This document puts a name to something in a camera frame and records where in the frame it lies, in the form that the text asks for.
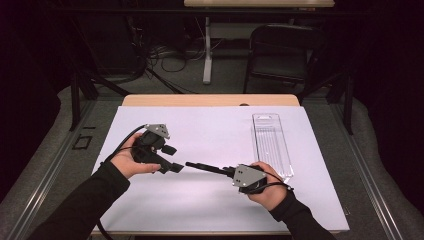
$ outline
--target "gray carpet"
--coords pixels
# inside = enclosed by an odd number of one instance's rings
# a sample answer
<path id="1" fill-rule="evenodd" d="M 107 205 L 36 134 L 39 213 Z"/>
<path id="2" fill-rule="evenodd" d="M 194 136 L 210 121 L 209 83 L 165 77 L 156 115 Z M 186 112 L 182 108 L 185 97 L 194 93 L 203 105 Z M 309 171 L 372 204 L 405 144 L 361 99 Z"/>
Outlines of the gray carpet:
<path id="1" fill-rule="evenodd" d="M 189 61 L 183 71 L 176 73 L 164 71 L 159 64 L 154 69 L 166 79 L 197 93 L 241 93 L 246 66 L 243 58 L 245 51 L 236 49 L 231 52 L 233 58 L 228 58 L 226 56 L 228 56 L 229 50 L 224 45 L 214 53 L 211 85 L 203 85 L 202 83 L 203 61 Z M 169 64 L 164 64 L 168 70 L 171 67 L 175 67 L 175 69 L 181 67 L 178 66 L 181 62 L 172 58 L 166 59 L 165 63 Z M 141 79 L 120 86 L 133 93 L 172 93 L 159 81 L 150 79 L 147 74 Z M 22 212 L 25 211 L 32 193 L 38 187 L 44 174 L 49 171 L 49 166 L 54 165 L 54 158 L 60 153 L 63 153 L 63 155 L 60 155 L 64 159 L 63 165 L 59 166 L 60 171 L 55 181 L 47 189 L 48 194 L 41 199 L 40 203 L 42 204 L 39 208 L 35 208 L 32 217 L 23 222 L 26 227 L 22 229 L 21 234 L 18 234 L 21 238 L 32 232 L 70 191 L 90 176 L 116 109 L 122 102 L 122 97 L 113 91 L 100 85 L 97 87 L 101 94 L 97 101 L 90 102 L 82 98 L 87 114 L 85 114 L 86 117 L 80 127 L 73 133 L 68 132 L 71 122 L 70 91 L 65 89 L 59 94 L 62 100 L 62 110 L 55 125 L 20 179 L 1 203 L 0 239 L 7 239 L 9 233 L 13 232 L 12 228 L 19 221 Z M 259 83 L 259 81 L 252 81 L 249 85 L 249 92 L 252 93 L 290 93 L 293 91 L 296 91 L 296 89 L 282 88 L 274 82 Z M 326 104 L 323 100 L 326 89 L 321 91 L 306 99 L 304 106 L 340 202 L 348 213 L 346 218 L 351 230 L 338 234 L 337 239 L 390 239 L 386 235 L 374 203 L 364 187 L 364 179 L 361 179 L 358 173 L 355 165 L 355 153 L 344 136 L 344 129 L 340 127 L 340 116 L 335 114 L 334 110 L 338 109 L 338 106 Z M 377 143 L 372 125 L 367 117 L 366 108 L 357 101 L 354 102 L 352 120 L 355 133 L 353 138 L 387 202 L 403 239 L 421 239 L 424 236 L 422 215 L 403 197 L 381 165 Z M 74 145 L 76 148 L 84 147 L 84 141 L 87 140 L 84 137 L 91 137 L 88 148 L 72 149 Z M 129 236 L 122 236 L 115 239 L 128 238 Z M 102 239 L 102 237 L 93 237 L 93 239 Z"/>

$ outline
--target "person's left hand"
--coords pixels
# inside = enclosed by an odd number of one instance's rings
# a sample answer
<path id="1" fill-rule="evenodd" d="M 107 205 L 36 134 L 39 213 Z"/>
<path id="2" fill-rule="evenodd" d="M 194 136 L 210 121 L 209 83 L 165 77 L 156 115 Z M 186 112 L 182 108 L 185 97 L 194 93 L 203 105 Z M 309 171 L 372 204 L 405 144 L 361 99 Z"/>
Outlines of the person's left hand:
<path id="1" fill-rule="evenodd" d="M 161 168 L 160 164 L 155 163 L 137 163 L 131 156 L 131 146 L 134 141 L 139 138 L 142 133 L 135 133 L 122 145 L 119 151 L 111 160 L 113 165 L 124 175 L 127 179 L 140 173 L 154 173 Z"/>

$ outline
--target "black tool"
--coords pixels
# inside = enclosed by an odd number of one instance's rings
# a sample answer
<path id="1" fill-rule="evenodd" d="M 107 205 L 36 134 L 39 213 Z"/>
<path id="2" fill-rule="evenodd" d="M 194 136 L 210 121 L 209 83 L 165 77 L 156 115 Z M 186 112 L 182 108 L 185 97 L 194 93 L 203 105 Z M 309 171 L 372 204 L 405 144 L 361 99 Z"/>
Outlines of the black tool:
<path id="1" fill-rule="evenodd" d="M 233 179 L 233 186 L 239 187 L 239 192 L 246 194 L 261 193 L 267 184 L 266 173 L 259 166 L 240 164 L 236 168 L 224 167 L 222 169 L 202 163 L 186 162 L 188 167 L 226 175 Z"/>
<path id="2" fill-rule="evenodd" d="M 161 165 L 159 172 L 166 173 L 180 172 L 184 166 L 177 163 L 170 163 L 157 154 L 157 150 L 161 150 L 168 155 L 174 155 L 177 149 L 165 145 L 165 138 L 169 139 L 168 130 L 165 124 L 149 124 L 145 125 L 147 131 L 134 141 L 131 154 L 134 161 L 138 163 L 158 163 Z"/>

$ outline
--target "tabletop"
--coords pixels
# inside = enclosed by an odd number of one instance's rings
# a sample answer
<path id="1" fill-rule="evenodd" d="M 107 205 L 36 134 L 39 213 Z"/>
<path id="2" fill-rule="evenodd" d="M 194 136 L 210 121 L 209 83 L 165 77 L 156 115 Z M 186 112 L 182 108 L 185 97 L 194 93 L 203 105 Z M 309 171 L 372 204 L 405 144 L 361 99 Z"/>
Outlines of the tabletop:
<path id="1" fill-rule="evenodd" d="M 167 125 L 171 135 L 167 144 L 178 150 L 172 156 L 160 153 L 170 162 L 219 168 L 251 164 L 251 119 L 257 113 L 281 118 L 294 169 L 289 184 L 297 198 L 331 232 L 349 230 L 308 116 L 293 95 L 128 95 L 93 171 L 129 132 L 157 123 Z M 130 181 L 128 191 L 101 218 L 111 234 L 289 234 L 284 223 L 239 194 L 226 176 L 185 167 L 178 174 L 141 174 Z M 99 234 L 98 229 L 92 234 Z"/>
<path id="2" fill-rule="evenodd" d="M 131 94 L 122 106 L 300 106 L 292 94 Z"/>

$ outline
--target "hand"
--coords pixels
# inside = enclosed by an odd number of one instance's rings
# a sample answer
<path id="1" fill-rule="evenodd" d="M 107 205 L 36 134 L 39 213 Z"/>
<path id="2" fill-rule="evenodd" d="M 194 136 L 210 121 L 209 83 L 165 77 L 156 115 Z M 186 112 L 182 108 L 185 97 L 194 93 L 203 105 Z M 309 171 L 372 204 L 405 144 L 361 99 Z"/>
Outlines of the hand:
<path id="1" fill-rule="evenodd" d="M 113 165 L 124 175 L 127 179 L 139 173 L 153 173 L 161 168 L 160 164 L 154 163 L 137 163 L 131 155 L 131 147 L 134 141 L 142 134 L 135 133 L 122 145 L 119 151 L 111 160 Z"/>
<path id="2" fill-rule="evenodd" d="M 264 162 L 255 162 L 252 165 L 259 166 L 264 170 L 264 172 L 268 172 L 273 174 L 282 181 L 281 177 L 275 172 L 275 170 L 268 164 Z M 278 179 L 267 174 L 266 177 L 267 183 L 279 182 Z M 249 194 L 248 197 L 250 200 L 261 204 L 266 210 L 271 211 L 278 204 L 280 204 L 283 199 L 287 195 L 287 188 L 281 185 L 269 186 L 264 189 L 264 191 L 260 194 Z"/>

